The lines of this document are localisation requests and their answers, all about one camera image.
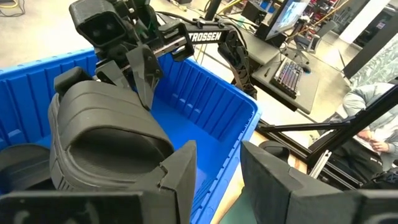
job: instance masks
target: blue plastic bin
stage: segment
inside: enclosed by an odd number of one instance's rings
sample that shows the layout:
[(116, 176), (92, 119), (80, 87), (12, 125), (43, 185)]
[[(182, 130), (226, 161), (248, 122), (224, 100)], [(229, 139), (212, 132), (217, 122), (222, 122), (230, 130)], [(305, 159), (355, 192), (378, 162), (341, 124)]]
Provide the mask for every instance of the blue plastic bin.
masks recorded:
[[(178, 149), (197, 141), (197, 182), (191, 222), (210, 223), (261, 113), (252, 99), (192, 60), (159, 59), (165, 77), (152, 114)], [(0, 70), (0, 149), (25, 142), (50, 146), (47, 108), (53, 79), (74, 66), (93, 74), (93, 49)]]

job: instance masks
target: desk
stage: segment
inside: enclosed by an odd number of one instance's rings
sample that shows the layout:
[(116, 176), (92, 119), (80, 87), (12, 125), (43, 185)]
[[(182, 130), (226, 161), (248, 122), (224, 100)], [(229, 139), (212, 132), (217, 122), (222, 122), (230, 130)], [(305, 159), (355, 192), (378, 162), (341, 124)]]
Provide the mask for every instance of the desk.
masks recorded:
[[(259, 145), (263, 141), (267, 139), (260, 135), (257, 132), (254, 132), (250, 142)], [(307, 165), (302, 161), (298, 160), (294, 156), (289, 157), (288, 160), (289, 165), (295, 167), (301, 172), (307, 173)], [(232, 207), (233, 203), (235, 203), (236, 199), (241, 195), (242, 188), (244, 187), (243, 177), (242, 177), (242, 169), (241, 165), (239, 164), (235, 170), (234, 175), (232, 176), (231, 181), (224, 193), (223, 198), (221, 199), (220, 204), (218, 205), (217, 211), (214, 214), (214, 217), (211, 221), (211, 224), (217, 224), (223, 218), (223, 216), (227, 213), (227, 211)]]
[(300, 109), (304, 113), (310, 114), (315, 95), (317, 94), (319, 84), (318, 75), (314, 73), (304, 73), (302, 79), (297, 85), (299, 95), (296, 99), (291, 98), (283, 91), (269, 83), (278, 69), (279, 61), (283, 59), (285, 55), (280, 55), (279, 49), (258, 39), (253, 34), (245, 30), (241, 31), (243, 38), (248, 43), (249, 57), (251, 60), (262, 66), (251, 75), (252, 84), (270, 94), (270, 96), (292, 111)]

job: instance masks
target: monitor screen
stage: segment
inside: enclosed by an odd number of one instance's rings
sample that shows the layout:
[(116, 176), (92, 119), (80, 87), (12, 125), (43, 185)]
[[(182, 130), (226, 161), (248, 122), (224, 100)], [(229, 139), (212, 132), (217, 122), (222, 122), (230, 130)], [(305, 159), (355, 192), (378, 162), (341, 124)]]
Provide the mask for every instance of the monitor screen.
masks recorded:
[(294, 24), (303, 14), (310, 0), (285, 0), (284, 7), (274, 20), (270, 23), (270, 30), (266, 39), (276, 36), (277, 34), (293, 28)]

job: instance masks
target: keyboard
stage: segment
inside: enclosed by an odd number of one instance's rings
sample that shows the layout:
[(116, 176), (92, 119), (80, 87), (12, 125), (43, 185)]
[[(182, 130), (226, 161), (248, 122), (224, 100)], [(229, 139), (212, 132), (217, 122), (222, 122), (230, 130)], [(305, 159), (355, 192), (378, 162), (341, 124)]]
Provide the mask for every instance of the keyboard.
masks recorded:
[(303, 68), (297, 65), (292, 60), (285, 58), (274, 77), (272, 77), (270, 84), (274, 85), (291, 98), (297, 97), (297, 84), (303, 75)]

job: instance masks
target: concrete floor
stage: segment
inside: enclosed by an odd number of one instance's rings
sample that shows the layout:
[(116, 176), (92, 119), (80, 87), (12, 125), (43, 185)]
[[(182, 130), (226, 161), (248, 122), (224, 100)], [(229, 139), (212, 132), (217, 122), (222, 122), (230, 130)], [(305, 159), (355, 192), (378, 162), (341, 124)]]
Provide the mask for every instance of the concrete floor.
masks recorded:
[[(12, 18), (0, 17), (0, 68), (91, 47), (77, 34), (73, 26), (68, 11), (73, 1), (28, 1), (25, 4), (25, 15)], [(206, 2), (206, 0), (193, 0), (191, 6), (203, 9)], [(198, 17), (197, 12), (191, 10), (183, 12), (166, 0), (152, 0), (151, 5), (156, 11), (169, 11), (187, 18)], [(12, 14), (17, 9), (2, 9), (2, 11)], [(329, 117), (341, 103), (342, 97), (349, 91), (340, 73), (343, 64), (338, 51), (347, 61), (358, 53), (358, 49), (331, 35), (321, 43), (316, 55), (308, 56), (312, 71), (321, 76), (310, 115), (318, 122)], [(233, 77), (231, 71), (207, 56), (204, 56), (201, 64), (226, 81), (230, 81)], [(288, 110), (261, 91), (259, 104), (263, 109), (262, 118), (272, 124), (311, 122), (300, 113)], [(300, 137), (297, 133), (289, 133), (304, 145), (307, 145), (309, 141), (309, 134), (316, 135), (314, 132), (306, 132), (299, 134)]]

